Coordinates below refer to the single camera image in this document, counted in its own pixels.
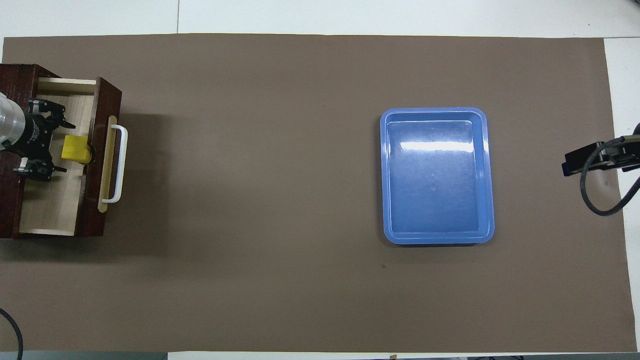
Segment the blue tray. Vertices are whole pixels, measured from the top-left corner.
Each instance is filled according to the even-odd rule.
[[[380,118],[385,235],[400,245],[493,236],[486,116],[477,108],[389,109]]]

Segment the drawer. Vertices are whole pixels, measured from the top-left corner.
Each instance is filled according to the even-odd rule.
[[[66,107],[67,121],[75,129],[57,128],[49,151],[56,166],[51,181],[26,179],[13,173],[17,155],[0,152],[0,236],[99,236],[106,217],[104,198],[109,197],[111,159],[122,93],[102,78],[59,78],[38,65],[0,65],[0,92],[23,109],[28,99],[45,99]],[[87,136],[93,149],[92,162],[82,165],[61,158],[66,135]]]

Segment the drawer handle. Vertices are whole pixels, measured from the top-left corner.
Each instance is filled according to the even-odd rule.
[[[127,141],[129,139],[129,133],[123,126],[113,124],[111,125],[111,128],[120,130],[120,153],[118,154],[118,171],[116,173],[116,184],[115,184],[115,189],[113,191],[113,197],[110,199],[103,199],[102,202],[105,204],[112,204],[114,202],[118,202],[118,200],[120,200],[120,196],[122,195],[122,179],[124,178],[124,162],[127,158]]]

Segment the metal cylinder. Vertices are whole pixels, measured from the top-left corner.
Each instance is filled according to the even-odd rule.
[[[13,144],[24,132],[24,112],[15,102],[0,92],[0,150],[4,142]]]

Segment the yellow sponge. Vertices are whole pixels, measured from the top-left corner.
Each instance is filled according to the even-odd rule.
[[[80,164],[91,162],[91,149],[87,144],[87,136],[66,135],[62,146],[62,158]]]

